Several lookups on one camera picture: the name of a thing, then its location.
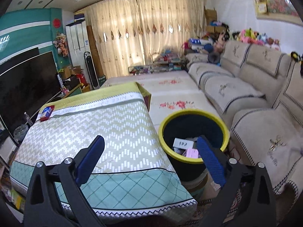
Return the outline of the floral cream floor mat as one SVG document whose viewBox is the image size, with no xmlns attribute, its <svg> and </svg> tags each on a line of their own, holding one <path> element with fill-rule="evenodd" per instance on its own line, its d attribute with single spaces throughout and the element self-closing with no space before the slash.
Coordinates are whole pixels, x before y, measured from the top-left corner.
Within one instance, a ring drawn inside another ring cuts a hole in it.
<svg viewBox="0 0 303 227">
<path fill-rule="evenodd" d="M 198 109 L 219 116 L 195 81 L 185 71 L 112 77 L 102 85 L 109 87 L 137 82 L 151 94 L 149 115 L 156 130 L 166 117 L 184 109 Z"/>
</svg>

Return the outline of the yellow rimmed dark trash bin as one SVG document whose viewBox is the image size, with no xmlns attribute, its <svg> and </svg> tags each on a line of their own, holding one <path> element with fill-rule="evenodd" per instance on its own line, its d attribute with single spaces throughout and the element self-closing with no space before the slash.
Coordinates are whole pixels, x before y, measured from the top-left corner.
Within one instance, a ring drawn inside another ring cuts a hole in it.
<svg viewBox="0 0 303 227">
<path fill-rule="evenodd" d="M 197 109 L 172 113 L 160 124 L 158 135 L 162 149 L 182 182 L 197 179 L 206 166 L 202 158 L 189 158 L 175 152 L 175 141 L 185 143 L 186 140 L 203 135 L 213 147 L 224 151 L 230 140 L 230 132 L 222 119 Z"/>
</svg>

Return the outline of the pink artificial flower bunch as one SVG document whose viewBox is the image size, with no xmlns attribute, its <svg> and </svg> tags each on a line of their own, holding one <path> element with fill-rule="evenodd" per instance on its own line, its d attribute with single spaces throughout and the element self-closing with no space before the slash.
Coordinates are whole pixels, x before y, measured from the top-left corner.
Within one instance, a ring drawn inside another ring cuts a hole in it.
<svg viewBox="0 0 303 227">
<path fill-rule="evenodd" d="M 64 58 L 68 56 L 67 36 L 65 34 L 59 33 L 58 31 L 53 44 L 57 49 L 58 55 L 61 55 Z"/>
</svg>

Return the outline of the glass bowl on cabinet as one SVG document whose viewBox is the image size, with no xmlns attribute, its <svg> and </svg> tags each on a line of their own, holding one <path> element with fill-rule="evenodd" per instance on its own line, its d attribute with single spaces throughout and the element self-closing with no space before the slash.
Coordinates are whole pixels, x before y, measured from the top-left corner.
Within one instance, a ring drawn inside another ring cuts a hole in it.
<svg viewBox="0 0 303 227">
<path fill-rule="evenodd" d="M 19 127 L 17 127 L 13 132 L 15 141 L 21 143 L 24 140 L 28 130 L 29 127 L 27 124 L 22 124 Z"/>
</svg>

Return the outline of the black tower fan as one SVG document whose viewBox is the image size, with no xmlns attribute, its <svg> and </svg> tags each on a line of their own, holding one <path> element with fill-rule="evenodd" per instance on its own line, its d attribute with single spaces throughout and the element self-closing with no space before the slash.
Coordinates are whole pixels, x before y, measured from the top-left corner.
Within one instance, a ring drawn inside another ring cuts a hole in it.
<svg viewBox="0 0 303 227">
<path fill-rule="evenodd" d="M 84 60 L 93 89 L 99 89 L 100 86 L 99 86 L 98 76 L 96 74 L 94 62 L 90 52 L 88 51 L 84 52 Z"/>
</svg>

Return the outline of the beige fabric sofa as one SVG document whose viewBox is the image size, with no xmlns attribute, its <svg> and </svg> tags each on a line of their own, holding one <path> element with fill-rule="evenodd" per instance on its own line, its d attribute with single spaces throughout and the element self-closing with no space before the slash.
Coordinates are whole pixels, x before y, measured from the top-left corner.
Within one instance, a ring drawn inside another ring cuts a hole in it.
<svg viewBox="0 0 303 227">
<path fill-rule="evenodd" d="M 218 65 L 198 58 L 189 75 L 230 129 L 230 152 L 265 164 L 276 195 L 302 193 L 302 83 L 300 64 L 283 52 L 226 43 Z"/>
</svg>

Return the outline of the cream embroidered curtains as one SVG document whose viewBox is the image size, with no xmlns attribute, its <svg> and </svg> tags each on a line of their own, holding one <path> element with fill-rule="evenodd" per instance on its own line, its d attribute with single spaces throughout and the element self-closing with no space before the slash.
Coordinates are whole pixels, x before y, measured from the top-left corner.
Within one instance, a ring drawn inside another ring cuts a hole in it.
<svg viewBox="0 0 303 227">
<path fill-rule="evenodd" d="M 152 63 L 204 31 L 206 0 L 103 0 L 81 9 L 106 77 Z"/>
</svg>

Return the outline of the clear plastic water bottle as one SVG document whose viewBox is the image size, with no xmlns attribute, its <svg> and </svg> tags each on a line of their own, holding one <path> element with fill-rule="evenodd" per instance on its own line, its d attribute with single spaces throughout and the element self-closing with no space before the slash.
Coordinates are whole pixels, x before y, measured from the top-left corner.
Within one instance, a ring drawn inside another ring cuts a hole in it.
<svg viewBox="0 0 303 227">
<path fill-rule="evenodd" d="M 33 126 L 33 122 L 32 122 L 32 120 L 31 120 L 30 116 L 29 116 L 26 112 L 24 112 L 24 116 L 25 116 L 25 119 L 26 119 L 27 124 L 28 124 L 30 127 Z"/>
</svg>

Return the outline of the large black television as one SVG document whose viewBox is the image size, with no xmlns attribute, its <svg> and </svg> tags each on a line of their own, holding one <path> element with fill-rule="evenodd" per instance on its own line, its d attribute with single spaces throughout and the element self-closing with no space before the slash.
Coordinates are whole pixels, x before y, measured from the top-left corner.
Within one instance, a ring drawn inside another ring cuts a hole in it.
<svg viewBox="0 0 303 227">
<path fill-rule="evenodd" d="M 61 92 L 53 52 L 45 52 L 1 73 L 1 120 L 13 133 L 34 118 L 40 108 Z"/>
</svg>

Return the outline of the framed flower painting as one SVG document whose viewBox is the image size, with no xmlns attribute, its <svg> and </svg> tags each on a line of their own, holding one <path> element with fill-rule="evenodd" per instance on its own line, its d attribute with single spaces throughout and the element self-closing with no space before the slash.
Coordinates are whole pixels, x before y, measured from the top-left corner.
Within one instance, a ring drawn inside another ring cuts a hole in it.
<svg viewBox="0 0 303 227">
<path fill-rule="evenodd" d="M 302 26 L 302 20 L 290 0 L 253 0 L 253 3 L 257 19 Z"/>
</svg>

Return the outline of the pink box in bin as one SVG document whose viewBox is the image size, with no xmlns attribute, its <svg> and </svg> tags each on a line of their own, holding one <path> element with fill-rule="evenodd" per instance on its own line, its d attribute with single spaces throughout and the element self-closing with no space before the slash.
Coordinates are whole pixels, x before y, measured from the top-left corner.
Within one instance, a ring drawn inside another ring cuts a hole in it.
<svg viewBox="0 0 303 227">
<path fill-rule="evenodd" d="M 199 152 L 197 149 L 189 148 L 186 149 L 183 154 L 184 157 L 197 159 L 199 158 Z"/>
</svg>

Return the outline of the pile of plush toys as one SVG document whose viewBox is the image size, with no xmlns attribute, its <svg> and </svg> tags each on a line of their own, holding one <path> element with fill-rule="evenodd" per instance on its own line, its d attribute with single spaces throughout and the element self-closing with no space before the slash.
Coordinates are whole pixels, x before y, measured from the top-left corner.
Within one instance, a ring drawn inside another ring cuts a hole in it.
<svg viewBox="0 0 303 227">
<path fill-rule="evenodd" d="M 251 28 L 233 32 L 232 39 L 242 43 L 266 46 L 280 51 L 280 41 L 278 39 L 273 39 L 266 33 L 262 34 Z"/>
</svg>

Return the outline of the white labelled box in bin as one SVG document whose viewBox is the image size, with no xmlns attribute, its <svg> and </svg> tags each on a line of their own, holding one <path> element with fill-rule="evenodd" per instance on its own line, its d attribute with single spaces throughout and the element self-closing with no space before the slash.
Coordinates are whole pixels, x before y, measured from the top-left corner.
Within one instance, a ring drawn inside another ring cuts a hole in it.
<svg viewBox="0 0 303 227">
<path fill-rule="evenodd" d="M 192 149 L 193 147 L 194 147 L 194 141 L 192 140 L 175 138 L 173 143 L 173 148 L 187 150 L 187 149 Z"/>
</svg>

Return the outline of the black yellow plush toy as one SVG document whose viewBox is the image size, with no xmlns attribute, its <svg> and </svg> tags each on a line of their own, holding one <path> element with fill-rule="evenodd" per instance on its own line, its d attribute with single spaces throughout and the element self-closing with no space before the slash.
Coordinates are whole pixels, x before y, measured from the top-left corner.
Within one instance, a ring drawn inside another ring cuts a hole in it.
<svg viewBox="0 0 303 227">
<path fill-rule="evenodd" d="M 302 64 L 302 56 L 300 56 L 297 52 L 292 51 L 291 60 L 295 61 L 296 63 L 300 64 L 300 76 L 303 77 L 303 64 Z"/>
</svg>

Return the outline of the red blue snack box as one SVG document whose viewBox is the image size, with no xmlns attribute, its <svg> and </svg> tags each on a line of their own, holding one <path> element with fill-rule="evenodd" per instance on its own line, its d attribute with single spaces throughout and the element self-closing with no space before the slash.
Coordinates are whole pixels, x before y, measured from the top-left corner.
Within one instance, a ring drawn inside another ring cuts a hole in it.
<svg viewBox="0 0 303 227">
<path fill-rule="evenodd" d="M 45 107 L 42 113 L 38 116 L 39 121 L 42 122 L 48 120 L 51 117 L 53 110 L 54 105 Z"/>
</svg>

